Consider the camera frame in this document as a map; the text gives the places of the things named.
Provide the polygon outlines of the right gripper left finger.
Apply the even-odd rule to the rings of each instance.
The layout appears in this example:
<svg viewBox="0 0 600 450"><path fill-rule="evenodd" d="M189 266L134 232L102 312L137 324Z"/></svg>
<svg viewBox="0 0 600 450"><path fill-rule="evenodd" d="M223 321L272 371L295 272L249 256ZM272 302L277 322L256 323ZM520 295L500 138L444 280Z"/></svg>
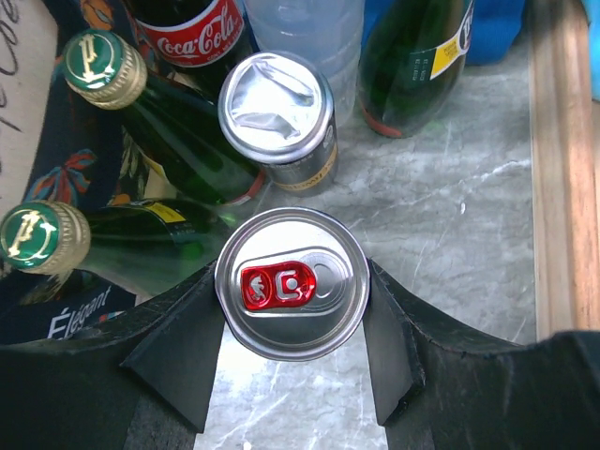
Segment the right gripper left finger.
<svg viewBox="0 0 600 450"><path fill-rule="evenodd" d="M205 428L224 316L207 265L68 340L1 349L5 449L189 449Z"/></svg>

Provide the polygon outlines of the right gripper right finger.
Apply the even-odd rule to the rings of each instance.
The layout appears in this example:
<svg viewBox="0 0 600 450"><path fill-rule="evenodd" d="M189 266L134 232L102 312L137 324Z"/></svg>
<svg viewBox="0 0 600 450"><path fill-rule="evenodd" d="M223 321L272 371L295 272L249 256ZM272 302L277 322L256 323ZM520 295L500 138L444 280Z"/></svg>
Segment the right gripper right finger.
<svg viewBox="0 0 600 450"><path fill-rule="evenodd" d="M370 265L363 325L391 449L595 449L599 336L518 345L460 322Z"/></svg>

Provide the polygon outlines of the green glass bottle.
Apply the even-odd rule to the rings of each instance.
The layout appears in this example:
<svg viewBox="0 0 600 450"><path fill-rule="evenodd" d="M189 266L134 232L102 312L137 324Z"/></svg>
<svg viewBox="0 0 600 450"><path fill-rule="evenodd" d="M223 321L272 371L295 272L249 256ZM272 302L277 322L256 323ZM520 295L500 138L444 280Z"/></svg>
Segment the green glass bottle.
<svg viewBox="0 0 600 450"><path fill-rule="evenodd" d="M358 100L390 138L416 134L452 92L470 49L474 1L393 1L362 51Z"/></svg>
<svg viewBox="0 0 600 450"><path fill-rule="evenodd" d="M151 298L213 261L239 221L225 207L150 199L82 212L65 202L24 202L1 221L1 256L24 273L95 274Z"/></svg>
<svg viewBox="0 0 600 450"><path fill-rule="evenodd" d="M69 87L117 112L152 168L181 193L200 203L237 205L261 189L263 171L224 137L216 105L148 69L115 33L88 29L75 35L63 63Z"/></svg>

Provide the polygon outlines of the red top drink can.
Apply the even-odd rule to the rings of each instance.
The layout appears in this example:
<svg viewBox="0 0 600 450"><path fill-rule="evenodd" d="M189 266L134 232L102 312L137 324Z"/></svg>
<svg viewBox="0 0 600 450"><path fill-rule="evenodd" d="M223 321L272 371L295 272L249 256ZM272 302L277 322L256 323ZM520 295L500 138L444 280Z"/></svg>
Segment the red top drink can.
<svg viewBox="0 0 600 450"><path fill-rule="evenodd" d="M277 361L309 361L344 344L365 313L366 255L339 220L279 207L240 225L215 267L215 289L234 337Z"/></svg>

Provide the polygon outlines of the beige canvas tote bag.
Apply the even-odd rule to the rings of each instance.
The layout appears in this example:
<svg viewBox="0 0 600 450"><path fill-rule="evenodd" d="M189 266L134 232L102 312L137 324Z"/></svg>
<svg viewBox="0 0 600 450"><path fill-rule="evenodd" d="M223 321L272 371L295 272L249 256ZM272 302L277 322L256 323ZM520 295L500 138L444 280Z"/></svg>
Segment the beige canvas tote bag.
<svg viewBox="0 0 600 450"><path fill-rule="evenodd" d="M61 54L72 35L112 30L158 61L118 1L5 1L1 5L1 208L34 199L82 210L175 191L116 119L67 86ZM1 268L1 341L69 338L140 303L80 271L36 276Z"/></svg>

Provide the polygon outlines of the silver top can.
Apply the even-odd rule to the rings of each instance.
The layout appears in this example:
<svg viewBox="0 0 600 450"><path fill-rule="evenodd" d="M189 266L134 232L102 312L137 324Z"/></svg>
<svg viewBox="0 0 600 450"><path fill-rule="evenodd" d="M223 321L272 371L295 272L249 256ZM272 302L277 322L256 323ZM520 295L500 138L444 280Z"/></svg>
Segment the silver top can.
<svg viewBox="0 0 600 450"><path fill-rule="evenodd" d="M280 189L312 197L333 185L335 103L328 81L308 60L284 51L252 54L227 76L217 112L232 147Z"/></svg>

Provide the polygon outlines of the red cap cola bottle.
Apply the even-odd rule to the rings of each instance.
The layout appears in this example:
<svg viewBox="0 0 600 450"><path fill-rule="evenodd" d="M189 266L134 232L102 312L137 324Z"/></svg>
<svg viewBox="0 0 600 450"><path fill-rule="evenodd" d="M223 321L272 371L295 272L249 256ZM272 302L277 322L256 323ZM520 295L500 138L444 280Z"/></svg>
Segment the red cap cola bottle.
<svg viewBox="0 0 600 450"><path fill-rule="evenodd" d="M158 55L216 102L222 84L253 53L234 0L126 0L124 6Z"/></svg>

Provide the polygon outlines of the clear blue cap bottle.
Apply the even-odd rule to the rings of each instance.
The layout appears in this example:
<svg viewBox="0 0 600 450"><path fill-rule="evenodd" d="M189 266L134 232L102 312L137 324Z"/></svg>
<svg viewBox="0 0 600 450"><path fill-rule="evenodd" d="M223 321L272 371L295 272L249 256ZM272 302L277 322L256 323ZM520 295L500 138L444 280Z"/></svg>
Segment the clear blue cap bottle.
<svg viewBox="0 0 600 450"><path fill-rule="evenodd" d="M343 126L355 102L365 1L247 0L244 6L260 50L294 53L327 78Z"/></svg>

